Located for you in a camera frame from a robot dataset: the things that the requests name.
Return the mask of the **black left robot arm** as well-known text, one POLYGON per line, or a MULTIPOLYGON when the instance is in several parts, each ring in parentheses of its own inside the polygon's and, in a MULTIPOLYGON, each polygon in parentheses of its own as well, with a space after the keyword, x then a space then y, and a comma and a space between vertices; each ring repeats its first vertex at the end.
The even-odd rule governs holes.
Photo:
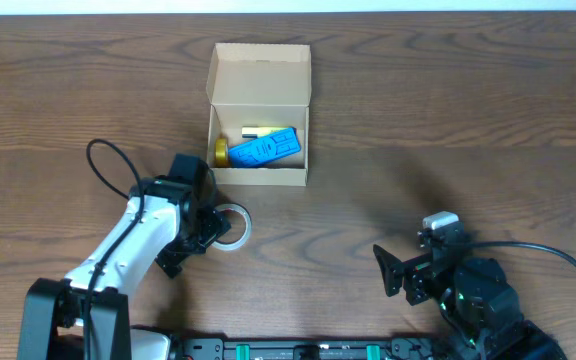
POLYGON ((193 185, 161 176, 130 192, 118 223, 61 280, 38 279, 25 297, 20 359, 185 359, 183 341, 134 327, 129 300, 152 264, 169 277, 231 228, 193 185))

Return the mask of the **clear adhesive tape roll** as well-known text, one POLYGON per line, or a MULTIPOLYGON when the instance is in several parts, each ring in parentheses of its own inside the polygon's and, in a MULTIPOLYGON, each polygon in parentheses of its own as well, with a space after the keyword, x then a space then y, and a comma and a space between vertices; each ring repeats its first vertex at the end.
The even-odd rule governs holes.
POLYGON ((242 216, 245 222, 245 230, 242 236, 235 242, 223 243, 218 240, 213 242, 213 247, 224 252, 231 252, 240 249, 251 237, 252 218, 247 209, 239 204, 220 204, 216 206, 218 212, 236 212, 242 216))

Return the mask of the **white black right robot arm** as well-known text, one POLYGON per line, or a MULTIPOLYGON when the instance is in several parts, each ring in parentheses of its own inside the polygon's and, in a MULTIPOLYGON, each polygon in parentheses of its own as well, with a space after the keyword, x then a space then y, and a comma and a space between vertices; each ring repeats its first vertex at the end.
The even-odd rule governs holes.
POLYGON ((418 359, 563 360, 561 347, 525 319, 518 293, 500 264, 463 248, 435 249, 402 261, 375 245, 386 295, 433 300, 452 332, 410 347, 418 359))

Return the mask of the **small yellow tape roll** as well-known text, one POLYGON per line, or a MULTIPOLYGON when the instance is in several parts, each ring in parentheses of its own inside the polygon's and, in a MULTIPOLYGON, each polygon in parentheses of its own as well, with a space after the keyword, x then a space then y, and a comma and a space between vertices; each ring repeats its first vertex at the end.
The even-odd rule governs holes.
POLYGON ((229 148, 226 138, 215 141, 215 165, 220 168, 229 167, 229 148))

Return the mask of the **blue plastic tape dispenser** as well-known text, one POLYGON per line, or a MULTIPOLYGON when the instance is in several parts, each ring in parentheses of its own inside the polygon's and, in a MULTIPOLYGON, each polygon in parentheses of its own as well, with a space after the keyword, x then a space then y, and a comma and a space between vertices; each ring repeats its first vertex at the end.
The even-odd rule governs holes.
POLYGON ((230 148, 228 158, 233 167, 254 168, 300 151, 296 131, 287 128, 230 148))

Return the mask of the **cardboard box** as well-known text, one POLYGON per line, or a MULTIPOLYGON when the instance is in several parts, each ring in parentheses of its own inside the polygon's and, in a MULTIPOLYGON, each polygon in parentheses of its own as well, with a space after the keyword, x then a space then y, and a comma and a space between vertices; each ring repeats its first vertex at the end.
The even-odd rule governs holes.
POLYGON ((206 92, 210 102, 206 162, 220 185, 304 186, 308 179, 311 50, 308 45, 217 43, 206 92), (295 130, 301 150, 260 167, 217 159, 247 139, 243 129, 295 130))

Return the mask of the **yellow highlighter pen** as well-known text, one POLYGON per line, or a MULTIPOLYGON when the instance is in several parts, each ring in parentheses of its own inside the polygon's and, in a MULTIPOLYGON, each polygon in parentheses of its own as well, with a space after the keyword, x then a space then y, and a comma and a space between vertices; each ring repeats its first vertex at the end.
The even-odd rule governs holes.
POLYGON ((273 126, 244 126, 241 129, 241 136, 243 138, 256 139, 264 137, 274 132, 286 130, 286 127, 273 127, 273 126))

